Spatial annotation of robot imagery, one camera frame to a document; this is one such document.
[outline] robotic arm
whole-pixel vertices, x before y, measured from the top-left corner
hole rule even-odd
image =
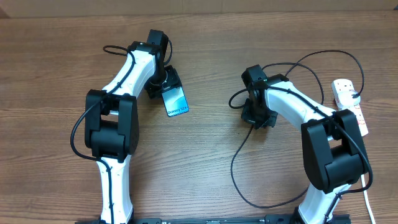
[[[114,80],[102,91],[90,90],[86,96],[85,144],[99,160],[103,191],[101,219],[94,223],[120,224],[133,220],[129,163],[139,139],[136,99],[141,90],[145,88],[150,98],[163,97],[166,110],[182,101],[186,106],[180,113],[188,111],[177,71],[171,65],[164,67],[168,42],[162,31],[151,30],[146,43],[133,42],[128,47],[132,55],[127,54],[126,63]],[[118,115],[118,122],[101,119],[101,115],[109,114]],[[104,162],[110,168],[110,176]]]
[[[298,206],[293,216],[280,220],[280,215],[267,215],[269,223],[318,224],[326,220],[330,223],[349,223],[348,216],[332,219],[336,207],[333,201],[336,194],[348,190],[361,174],[367,172],[364,161],[347,139],[324,116],[316,113],[307,103],[283,90],[300,95],[337,123],[354,139],[366,156],[366,150],[355,115],[348,111],[338,111],[322,106],[293,86],[283,75],[267,77],[259,65],[247,68],[242,74],[243,82],[249,91],[242,119],[256,129],[274,126],[277,114],[281,114],[302,133],[303,161],[307,177],[310,179],[305,200]],[[329,140],[343,139],[342,145],[330,149]]]

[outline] white power strip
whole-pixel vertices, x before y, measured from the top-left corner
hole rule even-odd
[[[367,135],[369,133],[368,127],[366,126],[365,119],[361,111],[361,107],[359,106],[361,97],[359,96],[357,98],[353,98],[353,94],[356,94],[353,82],[347,79],[337,79],[331,83],[331,89],[333,90],[338,110],[341,111],[349,109],[350,111],[352,111],[356,115],[361,135],[362,136]],[[361,183],[362,187],[365,187],[364,175],[361,175]],[[368,209],[372,224],[376,224],[372,208],[369,204],[368,192],[365,190],[363,192],[363,195],[365,198],[366,208]]]

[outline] white power adapter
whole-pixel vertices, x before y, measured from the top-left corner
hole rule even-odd
[[[331,83],[331,89],[333,90],[338,110],[349,109],[352,111],[358,121],[361,135],[367,135],[369,133],[368,127],[359,106],[361,97],[353,98],[353,95],[357,94],[354,90],[353,82],[348,79],[337,79]]]

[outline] wooden table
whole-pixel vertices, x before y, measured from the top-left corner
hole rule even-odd
[[[351,52],[366,83],[361,106],[369,128],[364,138],[374,171],[369,199],[379,223],[398,219],[398,13],[303,12],[201,16],[115,16],[0,20],[0,223],[73,223],[101,213],[100,173],[74,155],[70,131],[89,89],[101,89],[125,58],[102,46],[145,41],[149,29],[173,41],[172,65],[183,83],[190,112],[168,118],[162,100],[139,97],[139,146],[131,162],[130,191],[136,217],[261,217],[292,213],[302,199],[261,210],[246,204],[232,185],[233,154],[250,125],[228,107],[244,87],[243,71],[257,63],[295,62],[324,49]],[[325,88],[325,105],[336,108],[330,84],[361,76],[343,54],[312,56]],[[268,75],[288,67],[272,67]],[[297,68],[295,86],[320,101],[311,73]],[[239,95],[234,104],[247,96]],[[80,151],[83,128],[76,134]],[[259,205],[298,195],[304,173],[300,133],[283,117],[272,129],[253,131],[236,159],[243,194]],[[363,194],[347,195],[335,213],[369,223]]]

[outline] wood grain surface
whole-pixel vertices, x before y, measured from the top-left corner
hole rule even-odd
[[[138,102],[140,140],[131,162],[130,190],[136,217],[260,217],[292,213],[302,199],[261,210],[234,189],[231,159],[250,125],[228,107],[244,87],[243,71],[259,63],[294,62],[317,50],[341,49],[361,61],[366,83],[361,107],[369,128],[364,138],[374,171],[369,199],[379,223],[398,219],[398,13],[300,12],[202,16],[132,16],[0,20],[0,223],[73,223],[98,218],[100,173],[74,155],[70,131],[89,89],[108,84],[125,58],[104,45],[145,41],[149,29],[173,41],[177,69],[190,112],[168,118],[162,100]],[[330,84],[359,69],[342,54],[303,61],[336,108]],[[268,75],[286,72],[272,67]],[[314,100],[320,91],[311,73],[290,74]],[[234,104],[247,96],[239,95]],[[81,152],[83,130],[76,134]],[[283,117],[272,129],[253,131],[234,165],[242,193],[259,205],[298,195],[308,185],[300,134]],[[369,223],[363,194],[344,196],[335,213]]]

